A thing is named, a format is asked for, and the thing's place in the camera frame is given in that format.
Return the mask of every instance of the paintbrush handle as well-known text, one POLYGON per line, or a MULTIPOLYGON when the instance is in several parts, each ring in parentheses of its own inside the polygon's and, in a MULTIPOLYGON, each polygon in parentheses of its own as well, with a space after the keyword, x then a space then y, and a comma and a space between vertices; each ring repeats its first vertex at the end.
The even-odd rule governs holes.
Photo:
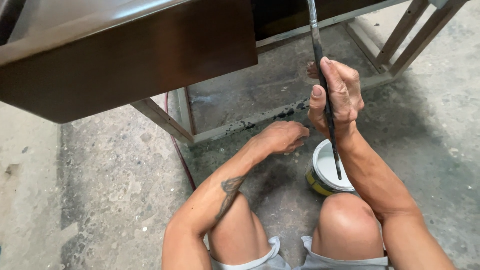
POLYGON ((340 171, 340 161, 338 159, 338 150, 335 140, 335 126, 333 123, 332 104, 330 103, 330 95, 328 94, 328 85, 322 70, 320 69, 320 59, 324 56, 322 52, 322 43, 320 41, 320 31, 317 25, 317 12, 314 0, 307 0, 310 10, 310 31, 312 33, 313 53, 315 55, 315 65, 317 66, 318 79, 320 86, 325 89, 325 116, 327 119, 328 132, 330 134, 330 142, 332 142, 333 157, 335 159, 335 168, 339 180, 342 180, 340 171))

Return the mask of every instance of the thigh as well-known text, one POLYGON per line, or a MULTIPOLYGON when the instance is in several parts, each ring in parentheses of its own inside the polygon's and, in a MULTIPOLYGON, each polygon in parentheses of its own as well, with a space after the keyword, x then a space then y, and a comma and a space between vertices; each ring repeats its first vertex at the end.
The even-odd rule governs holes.
POLYGON ((232 205, 208 232, 211 256, 227 265, 244 264, 265 256, 272 249, 258 217, 237 192, 232 205))
POLYGON ((312 252, 338 260, 384 257, 380 228, 370 206, 349 193, 325 199, 313 232, 312 252))

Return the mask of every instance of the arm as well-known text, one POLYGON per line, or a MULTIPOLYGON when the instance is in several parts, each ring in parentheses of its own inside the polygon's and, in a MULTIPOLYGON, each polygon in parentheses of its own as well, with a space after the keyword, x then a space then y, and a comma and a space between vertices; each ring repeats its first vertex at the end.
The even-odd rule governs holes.
MULTIPOLYGON (((321 69, 330 91, 342 163, 350 182, 382 224, 385 247, 395 269, 455 269, 428 231, 405 185, 357 130, 355 119, 363 108, 358 73, 327 58, 322 59, 321 69)), ((325 91, 314 86, 309 118, 328 136, 324 105, 325 91)))
POLYGON ((300 123, 275 122, 210 175, 168 223, 162 269, 211 268, 203 238, 228 211, 247 173, 272 153, 292 152, 303 145, 300 138, 308 135, 308 128, 300 123))

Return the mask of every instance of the tattoo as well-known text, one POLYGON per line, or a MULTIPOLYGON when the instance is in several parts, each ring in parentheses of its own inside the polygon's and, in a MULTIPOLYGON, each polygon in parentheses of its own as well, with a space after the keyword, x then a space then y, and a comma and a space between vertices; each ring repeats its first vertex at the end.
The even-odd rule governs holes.
POLYGON ((225 214, 227 209, 230 207, 230 204, 232 203, 235 197, 235 194, 237 193, 240 185, 243 183, 243 180, 245 180, 245 178, 247 178, 246 175, 238 176, 235 178, 225 180, 220 184, 223 191, 225 191, 227 195, 225 196, 225 199, 223 199, 222 206, 220 207, 220 211, 215 216, 216 220, 219 220, 223 216, 223 214, 225 214))

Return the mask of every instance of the plastic bucket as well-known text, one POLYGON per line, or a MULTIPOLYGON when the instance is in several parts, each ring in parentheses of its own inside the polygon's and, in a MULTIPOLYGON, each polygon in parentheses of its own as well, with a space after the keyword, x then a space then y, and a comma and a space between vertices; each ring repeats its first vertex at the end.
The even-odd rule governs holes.
POLYGON ((336 174, 332 143, 326 139, 313 152, 313 156, 305 168, 305 179, 316 192, 325 196, 355 191, 345 173, 342 160, 340 160, 340 171, 342 180, 339 180, 336 174))

